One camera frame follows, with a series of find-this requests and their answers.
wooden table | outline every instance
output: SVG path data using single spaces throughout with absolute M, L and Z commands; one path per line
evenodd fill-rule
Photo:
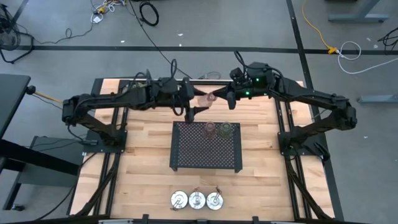
M 118 83 L 117 79 L 105 79 L 101 94 L 117 92 Z M 220 86 L 195 87 L 210 92 Z M 296 125 L 312 122 L 308 105 L 293 102 L 291 107 Z M 95 117 L 110 123 L 112 114 L 113 109 L 96 110 Z M 237 174 L 234 170 L 179 168 L 174 172 L 169 168 L 173 121 L 183 121 L 183 116 L 175 116 L 170 108 L 129 111 L 126 152 L 120 160 L 112 218 L 141 218 L 149 214 L 154 219 L 252 220 L 253 216 L 260 220 L 294 219 L 285 162 L 279 152 L 279 125 L 273 99 L 241 100 L 235 110 L 229 110 L 227 102 L 219 99 L 209 110 L 195 116 L 195 121 L 241 123 L 243 170 Z M 78 212 L 96 190 L 103 156 L 95 155 L 82 168 L 71 214 Z M 315 156 L 301 158 L 308 191 L 325 213 L 333 216 L 321 160 Z M 220 210 L 207 207 L 194 210 L 189 205 L 178 212 L 170 209 L 170 196 L 176 190 L 189 195 L 199 187 L 207 195 L 216 186 L 223 192 L 224 205 Z M 296 191 L 303 217 L 302 197 L 297 188 Z M 100 213 L 104 212 L 107 192 L 106 189 Z

black desk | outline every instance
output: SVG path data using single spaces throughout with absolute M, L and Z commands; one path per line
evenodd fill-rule
M 27 75 L 0 74 L 0 139 L 17 111 L 29 81 L 30 77 Z
M 36 136 L 30 149 L 2 139 L 29 81 L 26 75 L 0 74 L 0 174 L 3 169 L 18 172 L 3 210 L 12 208 L 21 184 L 74 186 L 83 159 L 83 146 L 68 139 Z M 43 151 L 51 147 L 58 149 Z

floor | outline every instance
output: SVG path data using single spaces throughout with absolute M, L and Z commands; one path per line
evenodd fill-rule
M 0 0 L 14 15 L 22 0 Z M 396 28 L 398 3 L 385 0 L 372 10 L 388 13 L 383 24 L 336 24 L 328 22 L 328 13 L 352 12 L 364 1 L 333 2 L 308 0 L 306 15 L 319 27 L 328 44 L 340 45 L 352 40 L 366 50 L 382 50 L 377 39 Z M 161 47 L 268 47 L 296 49 L 296 41 L 285 1 L 279 0 L 203 0 L 153 1 L 160 14 L 157 27 L 144 26 L 153 41 Z M 305 49 L 324 49 L 317 33 L 301 15 L 303 0 L 294 0 L 303 46 Z M 90 28 L 88 0 L 28 1 L 18 23 L 40 41 L 63 38 L 65 29 L 82 34 Z M 65 50 L 36 50 L 14 65 L 0 62 L 0 73 L 29 75 L 31 85 L 43 93 L 59 99 L 88 93 L 93 80 L 103 77 L 133 76 L 149 69 L 153 77 L 169 76 L 170 65 L 156 51 L 130 51 L 126 46 L 151 46 L 131 9 L 116 7 L 106 14 L 92 32 L 84 37 L 64 40 L 58 45 L 71 46 Z M 120 50 L 79 50 L 73 46 L 111 46 Z M 6 52 L 9 58 L 21 54 Z M 211 71 L 229 78 L 229 71 L 238 67 L 231 52 L 164 52 L 176 58 L 178 67 L 193 77 Z M 398 76 L 392 71 L 398 62 L 364 72 L 348 75 L 342 72 L 336 55 L 307 54 L 314 87 L 351 99 L 357 109 L 358 125 L 351 131 L 330 131 L 326 134 L 335 179 L 345 220 L 366 223 L 395 223 L 398 195 L 398 151 L 395 149 L 398 109 L 395 105 L 359 105 L 361 95 L 393 94 L 397 91 Z M 245 52 L 247 63 L 267 62 L 279 68 L 285 77 L 304 80 L 298 54 Z M 396 56 L 364 55 L 355 62 L 342 64 L 346 70 L 358 71 L 385 62 Z M 83 134 L 83 128 L 75 128 Z M 70 138 L 60 122 L 58 109 L 36 98 L 26 96 L 5 139 L 21 145 L 30 144 L 34 136 Z M 16 174 L 4 171 L 0 176 L 0 204 L 3 204 Z M 45 214 L 61 201 L 69 189 L 23 185 L 16 203 L 26 206 L 23 212 L 0 211 L 0 222 L 33 220 Z M 68 200 L 49 217 L 64 217 Z

black mesh tray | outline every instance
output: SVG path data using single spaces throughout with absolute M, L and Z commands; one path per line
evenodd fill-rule
M 177 171 L 178 167 L 209 168 L 209 169 L 242 169 L 241 126 L 231 123 L 233 136 L 223 139 L 218 134 L 205 138 L 205 122 L 187 124 L 173 122 L 170 167 Z M 222 123 L 215 123 L 218 129 Z

metal disc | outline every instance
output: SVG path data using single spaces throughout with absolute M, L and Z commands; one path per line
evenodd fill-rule
M 206 197 L 201 192 L 196 191 L 189 196 L 189 205 L 191 205 L 193 209 L 201 209 L 205 204 Z
M 188 196 L 185 192 L 178 190 L 172 194 L 171 203 L 175 209 L 185 208 L 188 203 Z
M 223 197 L 218 192 L 213 192 L 207 196 L 206 204 L 212 210 L 219 210 L 224 203 Z

